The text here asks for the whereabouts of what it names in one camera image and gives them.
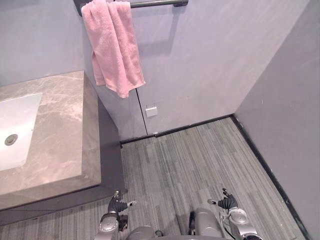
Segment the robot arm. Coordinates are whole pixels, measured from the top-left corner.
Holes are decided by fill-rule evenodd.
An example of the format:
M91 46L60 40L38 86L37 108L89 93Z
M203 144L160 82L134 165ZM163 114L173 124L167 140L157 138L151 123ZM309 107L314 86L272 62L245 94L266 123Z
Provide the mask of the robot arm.
M224 229L229 233L225 227L225 220L228 220L231 236L236 240L262 240L257 234L255 227L252 225L248 218L247 213L238 207L236 198L228 193L227 189L223 188L223 194L226 196L218 202L211 199L208 200L209 204L218 205L219 207L227 210L227 214L220 213L220 221Z
M118 240L118 232L127 229L128 216L119 215L120 212L131 207L137 201L122 202L120 191L116 191L108 205L108 213L103 215L97 235L94 240Z

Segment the baseboard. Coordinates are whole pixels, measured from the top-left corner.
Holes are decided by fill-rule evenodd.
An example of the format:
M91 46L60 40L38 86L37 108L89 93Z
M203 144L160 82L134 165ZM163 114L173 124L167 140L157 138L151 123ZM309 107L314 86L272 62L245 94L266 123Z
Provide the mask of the baseboard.
M232 119L232 121L234 122L234 124L236 125L236 127L238 128L238 130L240 131L241 135L243 136L243 138L245 139L246 143L249 145L250 149L252 150L252 152L254 153L255 157L258 159L258 161L260 162L260 164L262 165L263 169L265 170L266 174L269 176L269 178L271 179L271 181L273 182L274 186L276 187L276 189L278 190L279 194L281 195L284 203L286 204L286 206L288 207L293 219L295 220L296 224L298 225L298 227L300 228L304 238L306 240L312 240L311 236L309 235L307 229L305 228L303 222L301 221L297 211L295 210L294 206L292 205L288 195L286 194L285 190L283 189L283 187L280 185L279 181L277 180L276 176L273 174L271 168L268 166L267 162L264 160L264 158L262 157L262 155L260 154L259 150L257 149L256 145L254 144L254 142L251 140L249 134L246 132L245 128L243 127L243 125L239 122L239 120L237 119L237 117L235 116L235 114L232 114L230 116L230 118Z
M136 141L143 140L143 139L148 139L148 138L159 138L159 137L162 137L162 136L165 136L165 135L168 135L168 134L172 134L172 133L179 132L179 131L182 131L182 130L186 130L186 129L190 129L190 128L193 128L193 127L197 127L197 126L200 126L200 125L203 125L203 124L208 124L208 123L212 123L212 122L215 122L215 121L218 121L218 120L221 120L221 119L230 118L231 116L232 116L232 114L228 114L228 115L225 115L225 116L215 117L215 118L212 118L212 119L209 119L209 120L193 123L193 124L186 125L186 126L177 127L177 128L170 129L170 130L163 131L163 132L159 132L159 133L156 133L156 134L150 134L150 135L146 135L146 136L141 136L141 137L135 137L135 138L127 139L127 140L122 140L122 141L120 141L120 144L121 145L128 144L128 143L132 143L132 142L136 142Z

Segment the towel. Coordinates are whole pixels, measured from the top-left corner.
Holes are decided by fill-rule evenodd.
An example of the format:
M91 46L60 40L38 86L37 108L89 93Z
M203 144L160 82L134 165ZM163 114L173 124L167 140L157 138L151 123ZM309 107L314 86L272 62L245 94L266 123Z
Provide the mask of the towel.
M129 2L93 0L81 8L96 84L119 97L145 84Z

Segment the sink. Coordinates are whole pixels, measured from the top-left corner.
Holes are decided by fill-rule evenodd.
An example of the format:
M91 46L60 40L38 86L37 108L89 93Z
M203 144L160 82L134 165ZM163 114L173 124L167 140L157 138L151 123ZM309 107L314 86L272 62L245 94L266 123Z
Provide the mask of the sink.
M26 163L42 92L0 101L0 171Z

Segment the towel bar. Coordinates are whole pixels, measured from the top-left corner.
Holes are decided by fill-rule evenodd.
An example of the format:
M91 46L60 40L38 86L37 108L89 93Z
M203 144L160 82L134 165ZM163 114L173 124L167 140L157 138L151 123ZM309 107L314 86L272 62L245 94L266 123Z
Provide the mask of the towel bar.
M89 3L91 0L73 0L78 14L81 14L81 8ZM174 7L182 7L188 4L189 0L156 0L156 1L141 1L141 2L132 2L130 7L135 8L145 8L145 7L154 7L154 6L163 6L163 5L173 5Z

